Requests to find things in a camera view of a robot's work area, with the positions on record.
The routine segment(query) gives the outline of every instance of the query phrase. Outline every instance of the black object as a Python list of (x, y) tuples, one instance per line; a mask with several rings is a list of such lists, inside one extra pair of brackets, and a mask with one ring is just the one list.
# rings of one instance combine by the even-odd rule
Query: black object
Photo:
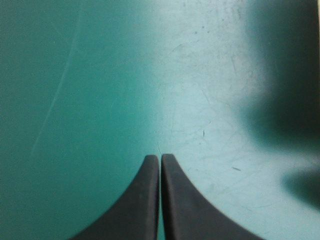
[(155, 240), (158, 232), (159, 163), (144, 158), (139, 172), (115, 204), (72, 240)]
[(261, 240), (211, 205), (171, 154), (161, 160), (161, 197), (166, 240)]

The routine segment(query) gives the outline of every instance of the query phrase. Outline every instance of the teal cutting mat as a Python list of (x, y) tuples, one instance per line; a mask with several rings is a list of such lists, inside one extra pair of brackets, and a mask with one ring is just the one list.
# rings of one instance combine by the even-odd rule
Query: teal cutting mat
[(0, 238), (67, 239), (145, 155), (174, 153), (243, 227), (316, 240), (317, 11), (307, 0), (2, 1)]

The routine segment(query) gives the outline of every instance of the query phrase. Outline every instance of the black plastic prong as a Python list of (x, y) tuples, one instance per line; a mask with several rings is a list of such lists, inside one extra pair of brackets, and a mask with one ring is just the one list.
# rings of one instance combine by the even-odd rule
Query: black plastic prong
[(115, 204), (71, 240), (155, 240), (158, 211), (159, 161), (148, 155)]

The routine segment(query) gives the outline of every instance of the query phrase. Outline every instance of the scratch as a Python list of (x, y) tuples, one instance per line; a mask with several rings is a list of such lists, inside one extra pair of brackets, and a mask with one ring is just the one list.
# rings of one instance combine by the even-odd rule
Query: scratch
[(237, 167), (232, 167), (234, 170), (237, 170), (237, 171), (241, 171), (241, 169), (237, 168)]
[(159, 141), (158, 141), (158, 150), (159, 150), (160, 155), (162, 155), (160, 147), (159, 147)]
[(273, 205), (273, 203), (267, 204), (267, 205), (262, 205), (262, 206), (254, 206), (254, 207), (252, 207), (252, 208), (254, 208), (254, 209), (261, 209), (261, 208), (270, 207), (270, 206), (272, 206), (272, 205)]
[(205, 91), (204, 91), (201, 87), (200, 87), (200, 89), (201, 89), (201, 91), (202, 91), (202, 93), (203, 93), (203, 95), (204, 95), (204, 97), (205, 97), (206, 101), (207, 101), (207, 102), (208, 102), (208, 104), (211, 106), (211, 103), (210, 103), (209, 98), (207, 97), (207, 95), (206, 95)]
[[(48, 16), (47, 12), (45, 10), (42, 10), (44, 12), (44, 15), (46, 17), (46, 19), (48, 20), (48, 22), (50, 23), (50, 25), (53, 27), (53, 29), (55, 30), (55, 32), (63, 39), (63, 41), (66, 43), (66, 44), (70, 44), (69, 43), (69, 39), (67, 37), (65, 37), (61, 31), (57, 28), (57, 26), (55, 25), (55, 23), (51, 20), (51, 18)], [(81, 55), (85, 56), (85, 53), (81, 50), (79, 50), (77, 48), (77, 46), (74, 46), (75, 50), (80, 53)]]
[(79, 13), (78, 13), (78, 18), (77, 18), (77, 21), (76, 21), (76, 28), (75, 28), (75, 32), (74, 32), (74, 35), (73, 35), (73, 39), (72, 39), (72, 43), (71, 43), (71, 47), (70, 47), (70, 51), (69, 51), (69, 55), (68, 55), (68, 58), (65, 62), (65, 66), (64, 66), (64, 69), (63, 69), (63, 72), (62, 72), (62, 75), (61, 75), (61, 78), (60, 78), (60, 81), (59, 81), (59, 84), (58, 84), (58, 87), (55, 91), (55, 94), (53, 96), (53, 99), (52, 99), (52, 102), (50, 104), (50, 107), (46, 113), (46, 116), (44, 118), (44, 121), (42, 123), (42, 126), (40, 128), (40, 131), (34, 141), (34, 144), (32, 146), (32, 149), (31, 149), (31, 152), (30, 152), (30, 158), (32, 158), (35, 154), (35, 151), (36, 151), (36, 148), (38, 146), (38, 143), (39, 143), (39, 140), (45, 130), (45, 127), (47, 125), (47, 122), (48, 122), (48, 119), (52, 113), (52, 110), (54, 109), (54, 106), (56, 104), (56, 101), (59, 97), (59, 94), (61, 92), (61, 88), (64, 84), (64, 81), (66, 79), (66, 75), (67, 75), (67, 72), (69, 70), (69, 67), (70, 67), (70, 63), (71, 63), (71, 60), (75, 54), (75, 50), (76, 50), (76, 45), (77, 45), (77, 41), (78, 41), (78, 38), (79, 38), (79, 33), (80, 33), (80, 26), (81, 26), (81, 23), (82, 23), (82, 16), (83, 16), (83, 11), (84, 11), (84, 5), (85, 5), (85, 1), (86, 0), (83, 0), (82, 3), (80, 4), (80, 9), (79, 9)]
[(231, 56), (231, 62), (232, 62), (234, 73), (237, 74), (237, 69), (236, 69), (234, 57), (235, 57), (234, 55)]
[(170, 53), (173, 53), (175, 50), (177, 50), (178, 48), (180, 47), (183, 47), (184, 45), (188, 45), (188, 44), (193, 44), (193, 43), (197, 43), (199, 42), (199, 40), (197, 41), (187, 41), (187, 42), (184, 42), (184, 43), (180, 43), (178, 46), (174, 47)]

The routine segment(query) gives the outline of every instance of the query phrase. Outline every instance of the black rubber tip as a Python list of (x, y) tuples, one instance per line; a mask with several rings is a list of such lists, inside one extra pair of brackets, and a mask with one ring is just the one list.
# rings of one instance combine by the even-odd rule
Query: black rubber tip
[(155, 240), (158, 232), (159, 162), (145, 157), (115, 204), (72, 240)]
[(171, 154), (161, 160), (161, 197), (166, 240), (261, 240), (211, 205)]

